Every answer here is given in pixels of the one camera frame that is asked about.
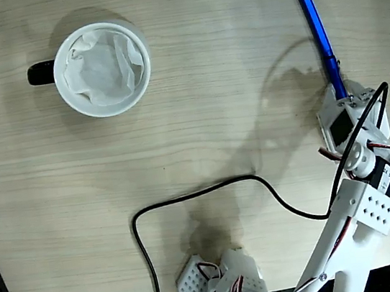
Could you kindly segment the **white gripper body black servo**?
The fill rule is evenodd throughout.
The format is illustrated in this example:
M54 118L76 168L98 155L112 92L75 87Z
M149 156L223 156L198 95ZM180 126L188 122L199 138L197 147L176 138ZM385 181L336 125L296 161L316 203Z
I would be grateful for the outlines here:
M326 144L326 148L322 150L323 155L330 160L340 160L368 103L357 104L349 97L329 103L324 100L317 113ZM357 142L369 147L389 143L390 126L385 107L383 96L379 96L358 133Z

